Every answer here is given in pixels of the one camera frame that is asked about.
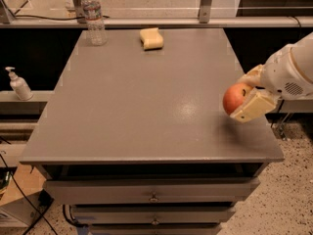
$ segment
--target water bottle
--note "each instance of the water bottle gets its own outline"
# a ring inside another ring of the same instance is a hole
[[[88,31],[93,45],[103,45],[107,42],[105,23],[102,17],[99,0],[81,0]]]

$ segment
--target plastic bottle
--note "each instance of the plastic bottle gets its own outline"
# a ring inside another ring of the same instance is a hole
[[[103,45],[107,42],[105,23],[102,17],[99,0],[81,0],[89,35],[93,45]]]
[[[14,69],[15,68],[13,67],[6,67],[6,70],[9,72],[9,77],[11,78],[10,85],[21,100],[29,100],[33,94],[26,81],[22,77],[18,77],[14,72],[12,72]]]

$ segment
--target soap dispenser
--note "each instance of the soap dispenser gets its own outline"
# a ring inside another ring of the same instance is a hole
[[[27,101],[32,97],[32,92],[26,81],[22,77],[18,77],[12,71],[14,69],[13,67],[6,67],[6,70],[9,72],[9,77],[11,78],[10,85],[21,100]]]

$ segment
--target bottle cap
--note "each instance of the bottle cap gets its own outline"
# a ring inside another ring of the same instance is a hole
[[[6,70],[9,72],[9,77],[11,78],[11,80],[18,78],[18,76],[14,72],[12,72],[12,70],[14,69],[14,67],[6,67]]]

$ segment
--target cardboard box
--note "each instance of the cardboard box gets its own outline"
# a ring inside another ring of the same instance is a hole
[[[36,168],[19,164],[14,177],[29,200],[38,208],[39,194],[45,178]],[[36,210],[22,195],[11,178],[0,200],[0,227],[28,227],[36,217]]]

